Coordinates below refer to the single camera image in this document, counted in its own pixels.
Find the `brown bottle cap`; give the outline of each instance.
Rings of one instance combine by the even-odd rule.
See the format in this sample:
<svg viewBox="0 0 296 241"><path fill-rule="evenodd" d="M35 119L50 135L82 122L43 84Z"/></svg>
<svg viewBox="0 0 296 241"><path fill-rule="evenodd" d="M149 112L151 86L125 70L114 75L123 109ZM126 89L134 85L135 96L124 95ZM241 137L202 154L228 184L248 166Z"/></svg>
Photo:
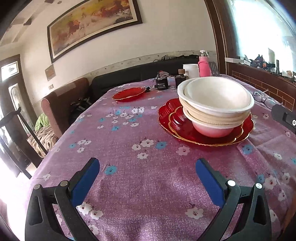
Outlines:
<svg viewBox="0 0 296 241"><path fill-rule="evenodd" d="M179 73L179 74L185 74L185 70L184 70L184 69L179 69L179 70L178 70L178 73Z"/></svg>

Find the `door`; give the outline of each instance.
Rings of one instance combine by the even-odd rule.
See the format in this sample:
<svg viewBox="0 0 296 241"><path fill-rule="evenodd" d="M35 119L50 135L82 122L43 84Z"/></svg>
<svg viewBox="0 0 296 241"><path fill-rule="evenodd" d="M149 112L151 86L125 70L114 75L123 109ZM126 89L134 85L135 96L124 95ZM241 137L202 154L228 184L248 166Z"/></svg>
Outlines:
<svg viewBox="0 0 296 241"><path fill-rule="evenodd" d="M34 129L37 116L25 88L19 55L0 61L0 107L4 116L21 107L21 114L29 126ZM4 131L6 132L4 139L8 139L9 147L12 145L9 143L9 140L11 142L13 141L37 167L41 161L40 157L27 142L29 132L20 119L15 116L12 121L6 125L6 129L2 128L2 134ZM27 166L30 161L22 152L15 149L14 154L20 162ZM5 159L3 161L7 166L11 167L11 163L9 163L11 160Z"/></svg>

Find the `eyeglasses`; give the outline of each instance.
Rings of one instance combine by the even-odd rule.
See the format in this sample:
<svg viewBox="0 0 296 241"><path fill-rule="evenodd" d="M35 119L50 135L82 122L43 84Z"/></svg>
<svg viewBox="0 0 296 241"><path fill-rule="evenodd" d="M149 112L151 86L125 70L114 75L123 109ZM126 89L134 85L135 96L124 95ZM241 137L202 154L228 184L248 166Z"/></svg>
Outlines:
<svg viewBox="0 0 296 241"><path fill-rule="evenodd" d="M267 108L272 109L272 108L276 105L276 102L274 102L274 101L273 101L272 99L270 99L270 98L265 98L265 99L264 99L263 94L266 93L267 91L268 91L268 90L263 91L263 92L256 92L256 91L255 91L255 92L253 93L253 98L254 98L254 100L256 100L256 101L265 104Z"/></svg>

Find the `blue gripper pad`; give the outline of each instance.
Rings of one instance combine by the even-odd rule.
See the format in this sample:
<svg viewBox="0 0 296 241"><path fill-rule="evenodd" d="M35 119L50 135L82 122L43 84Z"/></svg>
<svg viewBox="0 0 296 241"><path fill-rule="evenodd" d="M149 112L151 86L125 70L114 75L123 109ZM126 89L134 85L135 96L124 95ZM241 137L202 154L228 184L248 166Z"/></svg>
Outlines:
<svg viewBox="0 0 296 241"><path fill-rule="evenodd" d="M219 172L214 171L203 158L197 160L195 170L213 204L222 208L225 203L224 190L227 186L219 181L226 183L226 179Z"/></svg>
<svg viewBox="0 0 296 241"><path fill-rule="evenodd" d="M71 203L73 207L79 206L84 201L97 175L100 172L100 163L96 158L92 158L92 164L85 171L84 175L77 182L71 192Z"/></svg>

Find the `ceiling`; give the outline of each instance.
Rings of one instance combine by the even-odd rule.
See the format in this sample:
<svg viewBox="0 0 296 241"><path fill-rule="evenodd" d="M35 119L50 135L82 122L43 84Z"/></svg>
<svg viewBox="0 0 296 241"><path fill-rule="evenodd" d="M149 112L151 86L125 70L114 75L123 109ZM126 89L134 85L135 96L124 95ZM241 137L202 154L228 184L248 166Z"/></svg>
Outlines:
<svg viewBox="0 0 296 241"><path fill-rule="evenodd" d="M51 4L60 0L32 0L13 20L0 40L0 47L8 47L19 41L26 29Z"/></svg>

